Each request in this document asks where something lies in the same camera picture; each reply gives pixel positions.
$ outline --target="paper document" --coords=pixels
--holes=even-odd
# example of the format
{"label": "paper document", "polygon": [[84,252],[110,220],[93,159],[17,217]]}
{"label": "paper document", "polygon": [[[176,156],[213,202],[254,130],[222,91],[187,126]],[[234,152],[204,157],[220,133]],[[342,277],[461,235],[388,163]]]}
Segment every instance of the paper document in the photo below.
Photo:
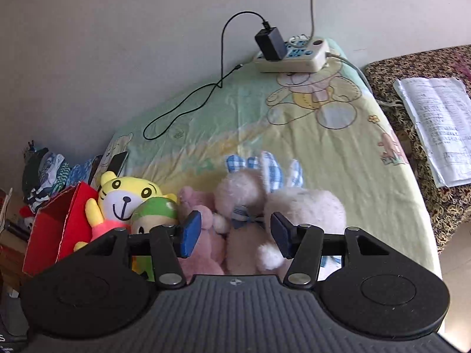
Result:
{"label": "paper document", "polygon": [[471,182],[471,100],[456,78],[408,78],[394,88],[412,119],[437,187]]}

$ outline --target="blue plaid bunny ears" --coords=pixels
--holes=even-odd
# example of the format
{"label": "blue plaid bunny ears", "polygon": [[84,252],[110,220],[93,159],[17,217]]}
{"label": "blue plaid bunny ears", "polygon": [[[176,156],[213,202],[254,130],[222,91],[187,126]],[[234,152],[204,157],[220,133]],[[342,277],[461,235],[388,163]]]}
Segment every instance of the blue plaid bunny ears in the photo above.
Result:
{"label": "blue plaid bunny ears", "polygon": [[301,164],[295,159],[291,162],[288,177],[284,181],[283,171],[271,152],[262,151],[260,160],[256,156],[251,156],[247,161],[240,155],[230,155],[225,162],[230,173],[243,168],[261,169],[263,184],[267,193],[284,186],[302,187],[304,183]]}

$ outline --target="red paper box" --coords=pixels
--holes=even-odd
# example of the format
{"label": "red paper box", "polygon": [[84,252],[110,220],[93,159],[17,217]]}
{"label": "red paper box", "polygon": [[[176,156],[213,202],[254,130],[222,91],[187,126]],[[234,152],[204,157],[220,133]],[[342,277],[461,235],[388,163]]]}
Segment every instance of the red paper box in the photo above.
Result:
{"label": "red paper box", "polygon": [[91,240],[91,227],[85,216],[85,203],[90,198],[97,200],[98,192],[80,182],[38,211],[24,257],[24,273],[37,275],[69,256],[77,242]]}

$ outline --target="white wall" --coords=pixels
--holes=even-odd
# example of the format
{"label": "white wall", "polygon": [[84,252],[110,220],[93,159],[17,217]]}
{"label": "white wall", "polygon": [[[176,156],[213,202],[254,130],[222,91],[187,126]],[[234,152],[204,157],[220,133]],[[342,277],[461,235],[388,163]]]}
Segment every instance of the white wall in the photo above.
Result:
{"label": "white wall", "polygon": [[[309,32],[309,0],[0,0],[0,186],[35,139],[81,162],[133,115],[218,72],[225,20],[256,10]],[[317,35],[363,66],[471,43],[471,0],[316,0]],[[227,65],[256,51],[256,17],[228,29]]]}

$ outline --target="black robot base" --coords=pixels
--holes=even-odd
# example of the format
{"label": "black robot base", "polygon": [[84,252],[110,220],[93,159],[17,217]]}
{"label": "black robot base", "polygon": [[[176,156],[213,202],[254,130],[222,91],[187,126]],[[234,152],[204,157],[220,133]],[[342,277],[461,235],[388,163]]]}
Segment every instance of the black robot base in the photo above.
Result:
{"label": "black robot base", "polygon": [[[293,259],[283,282],[196,275],[189,285],[179,226],[110,231],[24,286],[25,352],[457,352],[436,333],[449,293],[433,273],[357,227],[329,235],[274,213],[271,230]],[[141,255],[154,283],[130,269]],[[342,268],[318,282],[332,255]]]}

